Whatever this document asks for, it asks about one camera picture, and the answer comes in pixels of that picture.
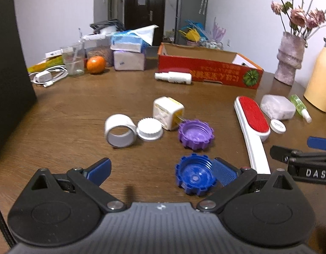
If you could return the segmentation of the small white round lid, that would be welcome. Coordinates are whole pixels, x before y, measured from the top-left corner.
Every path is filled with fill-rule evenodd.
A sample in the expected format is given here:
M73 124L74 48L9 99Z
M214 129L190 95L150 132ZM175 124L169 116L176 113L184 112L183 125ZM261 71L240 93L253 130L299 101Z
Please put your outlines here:
M286 126L277 119L270 121L270 129L277 134L284 134L286 132Z

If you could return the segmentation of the red white lint brush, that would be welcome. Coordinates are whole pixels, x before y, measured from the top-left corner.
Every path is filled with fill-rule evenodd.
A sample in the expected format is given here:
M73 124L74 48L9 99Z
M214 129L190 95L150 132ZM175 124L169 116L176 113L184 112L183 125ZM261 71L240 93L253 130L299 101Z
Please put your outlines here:
M271 174L263 142L270 135L270 128L257 102L238 96L234 102L240 128L246 143L250 167L258 174Z

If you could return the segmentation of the blue plastic cap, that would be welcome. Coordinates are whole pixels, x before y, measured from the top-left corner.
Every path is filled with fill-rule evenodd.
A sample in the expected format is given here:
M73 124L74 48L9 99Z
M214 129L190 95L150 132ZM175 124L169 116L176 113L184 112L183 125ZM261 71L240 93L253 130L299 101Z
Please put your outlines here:
M175 166L176 183L188 195L204 196L217 184L212 173L212 161L207 155L192 153Z

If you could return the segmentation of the clear plastic container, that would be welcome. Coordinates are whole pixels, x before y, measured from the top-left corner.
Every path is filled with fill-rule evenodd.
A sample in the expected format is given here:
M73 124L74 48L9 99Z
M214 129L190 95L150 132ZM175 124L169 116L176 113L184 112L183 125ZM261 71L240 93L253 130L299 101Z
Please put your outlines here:
M276 120L291 119L295 112L295 105L285 96L264 95L261 98L260 109L270 118Z

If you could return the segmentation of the green spray bottle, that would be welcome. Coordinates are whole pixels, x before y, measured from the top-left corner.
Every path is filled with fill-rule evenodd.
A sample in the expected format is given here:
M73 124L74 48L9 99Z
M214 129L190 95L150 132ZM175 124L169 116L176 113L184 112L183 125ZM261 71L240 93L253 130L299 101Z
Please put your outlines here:
M311 118L306 106L304 105L303 101L296 94L293 94L290 96L290 101L295 106L299 115L301 115L303 117L303 119L306 120L307 123L311 123L312 118Z

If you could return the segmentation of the purple plastic cap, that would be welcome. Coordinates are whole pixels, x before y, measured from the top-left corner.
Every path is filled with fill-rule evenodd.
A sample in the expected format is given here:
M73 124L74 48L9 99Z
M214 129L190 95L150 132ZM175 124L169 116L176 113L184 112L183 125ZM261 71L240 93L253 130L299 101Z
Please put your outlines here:
M194 151L207 149L214 138L214 129L198 119L183 121L178 128L178 140Z

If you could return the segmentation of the white tape roll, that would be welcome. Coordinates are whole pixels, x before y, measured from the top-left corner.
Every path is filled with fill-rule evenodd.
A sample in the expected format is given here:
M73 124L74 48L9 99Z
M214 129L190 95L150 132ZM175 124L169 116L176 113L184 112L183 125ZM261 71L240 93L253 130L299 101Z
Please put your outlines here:
M129 147L136 141L136 125L127 115L111 115L105 121L104 136L114 148Z

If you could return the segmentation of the white bottle cap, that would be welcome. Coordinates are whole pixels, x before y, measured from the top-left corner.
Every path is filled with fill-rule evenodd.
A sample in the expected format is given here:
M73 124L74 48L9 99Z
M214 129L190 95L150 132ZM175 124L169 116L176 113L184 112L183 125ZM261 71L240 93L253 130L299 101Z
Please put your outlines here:
M144 141L155 141L162 137L164 131L160 121L146 117L138 122L136 133Z

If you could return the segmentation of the yellow thermos jug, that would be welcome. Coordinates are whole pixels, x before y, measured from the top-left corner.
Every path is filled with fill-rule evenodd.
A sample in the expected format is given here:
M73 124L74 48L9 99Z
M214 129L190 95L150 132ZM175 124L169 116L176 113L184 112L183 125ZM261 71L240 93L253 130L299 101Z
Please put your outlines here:
M304 93L305 99L322 112L326 112L326 38L314 65Z

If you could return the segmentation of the white yellow plug adapter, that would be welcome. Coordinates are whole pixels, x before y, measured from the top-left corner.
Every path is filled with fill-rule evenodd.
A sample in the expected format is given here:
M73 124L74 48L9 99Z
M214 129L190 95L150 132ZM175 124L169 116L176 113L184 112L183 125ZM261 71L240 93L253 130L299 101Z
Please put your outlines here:
M178 129L184 112L184 105L170 97L162 96L153 102L153 118L167 131Z

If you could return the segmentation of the dried pink roses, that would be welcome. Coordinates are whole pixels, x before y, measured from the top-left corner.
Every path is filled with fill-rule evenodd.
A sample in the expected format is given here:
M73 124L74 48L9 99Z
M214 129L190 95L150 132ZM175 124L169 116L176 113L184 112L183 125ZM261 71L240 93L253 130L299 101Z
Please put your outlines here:
M298 36L303 40L310 39L319 29L326 27L326 8L314 8L318 0L280 0L272 1L271 9L280 16L285 32Z

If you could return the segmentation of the purple coral decoration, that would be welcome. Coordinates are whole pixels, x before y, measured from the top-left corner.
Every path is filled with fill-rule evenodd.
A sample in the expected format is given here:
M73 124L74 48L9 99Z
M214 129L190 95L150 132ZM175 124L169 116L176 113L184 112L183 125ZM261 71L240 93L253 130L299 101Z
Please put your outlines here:
M216 18L214 18L212 34L211 34L212 40L217 43L221 42L223 37L225 36L226 31L227 30L225 28L219 27Z

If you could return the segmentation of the clear food storage container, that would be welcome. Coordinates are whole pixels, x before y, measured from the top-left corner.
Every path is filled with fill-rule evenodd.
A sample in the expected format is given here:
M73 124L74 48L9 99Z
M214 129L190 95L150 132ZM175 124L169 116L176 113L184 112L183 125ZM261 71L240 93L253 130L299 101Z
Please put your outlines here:
M114 52L111 49L111 35L85 35L82 38L87 58L100 56L106 61L106 67L114 66Z

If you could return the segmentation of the blue tissue pack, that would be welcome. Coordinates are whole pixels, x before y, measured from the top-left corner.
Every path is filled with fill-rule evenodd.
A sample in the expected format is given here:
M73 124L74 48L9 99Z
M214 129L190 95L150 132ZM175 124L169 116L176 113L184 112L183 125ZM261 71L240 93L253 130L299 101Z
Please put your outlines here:
M157 25L114 33L111 36L111 50L143 53L153 45L154 31Z

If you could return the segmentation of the dark brown door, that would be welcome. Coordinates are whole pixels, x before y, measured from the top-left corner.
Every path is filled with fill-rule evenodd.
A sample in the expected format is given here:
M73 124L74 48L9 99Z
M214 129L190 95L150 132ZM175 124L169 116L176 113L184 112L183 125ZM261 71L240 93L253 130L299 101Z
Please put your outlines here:
M154 30L153 45L161 44L164 36L165 0L124 0L124 25L134 30L149 25L157 25Z

